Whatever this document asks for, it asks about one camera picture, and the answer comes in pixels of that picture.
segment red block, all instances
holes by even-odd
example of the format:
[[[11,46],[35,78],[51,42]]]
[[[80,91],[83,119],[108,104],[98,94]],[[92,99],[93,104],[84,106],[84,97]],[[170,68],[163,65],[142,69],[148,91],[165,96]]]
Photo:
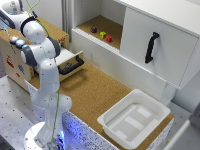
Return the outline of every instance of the red block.
[[[108,35],[108,36],[106,37],[106,41],[107,41],[108,43],[112,42],[112,36]]]

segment black handle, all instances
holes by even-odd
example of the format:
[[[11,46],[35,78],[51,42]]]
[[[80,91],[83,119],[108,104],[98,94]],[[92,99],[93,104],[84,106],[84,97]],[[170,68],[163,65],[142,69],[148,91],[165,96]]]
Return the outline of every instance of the black handle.
[[[145,63],[148,64],[153,60],[153,57],[151,57],[152,51],[153,51],[153,46],[154,46],[154,40],[160,37],[160,35],[156,32],[153,33],[153,36],[151,37],[147,49],[147,54],[145,57]]]
[[[79,56],[76,56],[76,61],[78,62],[77,64],[65,69],[60,69],[60,67],[58,66],[59,73],[61,75],[66,75],[84,64],[84,61],[81,58],[79,58]]]

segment plastic container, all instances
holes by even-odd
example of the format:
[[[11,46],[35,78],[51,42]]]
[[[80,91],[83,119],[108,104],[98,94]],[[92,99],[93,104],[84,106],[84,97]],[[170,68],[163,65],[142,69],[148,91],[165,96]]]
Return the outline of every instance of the plastic container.
[[[98,118],[105,133],[125,149],[136,149],[169,115],[170,109],[133,90]]]

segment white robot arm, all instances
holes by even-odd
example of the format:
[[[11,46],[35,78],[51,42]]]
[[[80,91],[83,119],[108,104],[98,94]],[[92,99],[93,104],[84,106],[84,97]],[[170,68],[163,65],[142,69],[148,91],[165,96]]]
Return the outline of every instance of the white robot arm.
[[[34,16],[29,17],[27,12],[23,11],[21,0],[0,0],[0,19],[9,27],[21,31],[33,45],[22,49],[21,57],[29,66],[39,68],[40,89],[31,97],[32,103],[40,108],[46,108],[45,125],[37,134],[37,140],[41,144],[41,149],[48,149],[49,142],[53,132],[54,117],[56,113],[58,94],[60,87],[59,70],[62,74],[66,74],[52,60],[60,55],[59,43],[51,37],[45,36],[42,26],[36,21]],[[62,131],[61,114],[68,111],[72,106],[70,97],[60,95],[59,113],[57,119],[57,127],[55,130],[56,139]],[[66,146],[60,146],[59,149],[65,149]]]

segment brown work surface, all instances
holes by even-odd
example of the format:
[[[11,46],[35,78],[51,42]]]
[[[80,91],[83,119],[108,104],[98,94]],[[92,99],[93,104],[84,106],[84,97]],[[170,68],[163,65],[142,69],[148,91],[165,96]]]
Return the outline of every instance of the brown work surface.
[[[117,24],[103,16],[98,16],[88,22],[78,25],[77,27],[80,28],[81,30],[99,38],[100,40],[108,43],[106,41],[106,39],[100,38],[100,33],[106,32],[107,35],[110,35],[113,38],[112,42],[110,42],[108,44],[116,47],[117,49],[120,49],[122,30],[123,30],[122,25]],[[92,33],[91,27],[97,28],[97,33]]]
[[[49,32],[50,37],[52,37],[53,39],[58,41],[58,40],[62,39],[65,36],[69,36],[66,32],[58,29],[54,25],[52,25],[49,22],[45,21],[44,19],[42,19],[42,18],[37,18],[37,19],[40,20],[40,22],[45,26],[45,28]],[[0,31],[0,37],[2,39],[4,39],[5,41],[7,41],[8,43],[10,42],[10,36],[16,35],[16,36],[19,37],[19,39],[25,40],[26,44],[28,44],[28,45],[32,44],[18,30],[14,30],[14,29],[8,28],[8,32],[9,32],[9,36],[7,35],[7,32],[5,30],[1,30]]]
[[[38,77],[30,83],[36,88],[40,87]],[[88,63],[84,64],[82,70],[62,81],[60,87],[60,93],[72,98],[73,106],[70,111],[120,150],[123,148],[104,133],[97,118],[130,92],[131,89]],[[173,116],[169,115],[137,150],[147,149],[172,119]]]

